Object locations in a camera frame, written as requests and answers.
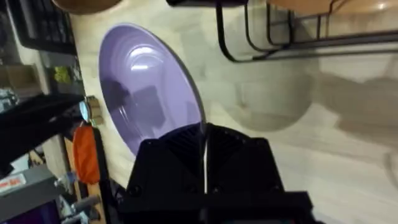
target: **metal bar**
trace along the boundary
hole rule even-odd
[[[57,12],[61,15],[60,17],[61,17],[61,22],[62,22],[62,25],[63,25],[63,31],[64,31],[64,33],[65,33],[65,40],[64,40],[64,42],[71,42],[70,41],[70,36],[71,36],[71,34],[70,34],[70,27],[68,26],[68,24],[67,24],[67,22],[66,22],[66,20],[68,19],[68,18],[66,18],[66,15],[64,14],[64,12],[62,12],[62,10],[61,9],[59,9],[57,6],[55,6],[55,8],[56,8],[56,10],[57,10]]]
[[[357,51],[345,51],[345,52],[331,52],[324,54],[302,54],[302,55],[286,55],[278,57],[266,56],[253,56],[253,62],[261,60],[280,60],[280,59],[303,59],[303,58],[314,58],[314,57],[335,57],[335,56],[350,56],[350,55],[373,55],[373,54],[393,54],[398,53],[398,49],[391,50],[357,50]]]
[[[280,45],[280,44],[275,44],[274,41],[272,40],[271,37],[271,5],[267,4],[267,23],[266,23],[266,27],[267,27],[267,41],[269,44],[271,45]]]
[[[217,21],[217,36],[218,36],[218,45],[220,46],[221,52],[224,56],[235,63],[243,63],[243,62],[252,62],[251,59],[238,60],[232,56],[229,52],[228,47],[225,42],[225,33],[224,33],[224,18],[223,18],[223,3],[222,0],[216,0],[216,21]]]
[[[289,28],[289,45],[294,43],[295,37],[294,37],[294,28],[292,24],[292,11],[288,11],[287,13],[287,27]]]
[[[42,20],[38,16],[39,12],[40,12],[40,9],[37,7],[36,4],[34,4],[34,2],[32,2],[32,1],[27,1],[27,2],[29,4],[29,7],[33,10],[32,14],[33,14],[33,17],[34,17],[34,20],[35,20],[34,24],[35,24],[35,29],[38,32],[38,37],[39,38],[45,38],[45,31],[44,31],[44,27],[43,27],[43,24],[42,24]]]
[[[50,22],[50,18],[49,18],[49,16],[47,15],[47,8],[45,7],[45,3],[43,2],[43,0],[39,0],[39,2],[41,3],[41,5],[42,5],[42,7],[43,7],[43,11],[41,12],[41,13],[43,13],[43,15],[44,15],[44,18],[45,18],[45,21],[46,21],[46,23],[47,23],[47,25],[48,25],[48,34],[50,35],[50,40],[52,40],[53,42],[54,42],[54,37],[53,37],[53,35],[52,35],[52,29],[51,29],[51,22]]]
[[[55,6],[52,1],[47,0],[48,4],[51,6],[51,12],[49,14],[51,15],[51,18],[54,20],[55,26],[58,28],[57,33],[59,36],[59,42],[62,42],[62,32],[61,32],[61,27],[60,27],[60,19],[58,17],[57,11],[55,10]]]
[[[244,5],[244,31],[246,35],[246,40],[249,43],[249,45],[254,49],[257,50],[258,52],[263,52],[265,49],[257,47],[253,41],[250,38],[250,31],[249,31],[249,13],[248,13],[248,5]]]
[[[320,37],[321,37],[321,21],[322,21],[321,16],[318,16],[318,19],[317,19],[317,40],[319,40]]]

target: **sticker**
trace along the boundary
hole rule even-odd
[[[26,184],[23,174],[12,175],[0,180],[0,193]]]

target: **purple plate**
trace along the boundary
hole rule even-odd
[[[99,78],[112,120],[132,153],[142,140],[202,121],[198,95],[177,57],[154,34],[122,24],[105,35]]]

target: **yellow object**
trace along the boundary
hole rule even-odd
[[[59,83],[71,83],[67,67],[55,67],[54,79]]]

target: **metal wire rack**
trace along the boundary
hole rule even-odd
[[[218,30],[218,42],[222,53],[225,57],[232,62],[255,62],[260,60],[277,60],[287,58],[305,58],[305,57],[322,57],[322,56],[337,56],[337,55],[359,55],[359,54],[385,54],[398,52],[398,48],[383,48],[376,47],[371,49],[350,49],[348,46],[355,45],[379,45],[391,42],[398,42],[398,29],[397,30],[384,30],[377,32],[366,32],[357,34],[343,34],[343,35],[328,35],[328,26],[330,17],[336,10],[336,4],[343,0],[331,0],[329,11],[324,14],[312,16],[300,16],[293,11],[287,11],[285,18],[274,19],[272,17],[275,13],[275,7],[266,4],[266,39],[270,45],[269,48],[258,47],[252,41],[249,30],[249,10],[248,4],[243,6],[244,10],[244,25],[245,36],[248,44],[253,50],[258,52],[257,55],[250,56],[245,59],[236,58],[229,50],[226,44],[226,35],[224,32],[223,21],[223,1],[216,0],[216,20]],[[314,37],[305,40],[298,39],[296,36],[297,23],[311,21],[316,24]],[[284,26],[287,28],[287,40],[276,41],[272,36],[276,27]],[[316,49],[330,49],[332,47],[345,47],[344,50],[331,51],[331,52],[316,52]]]

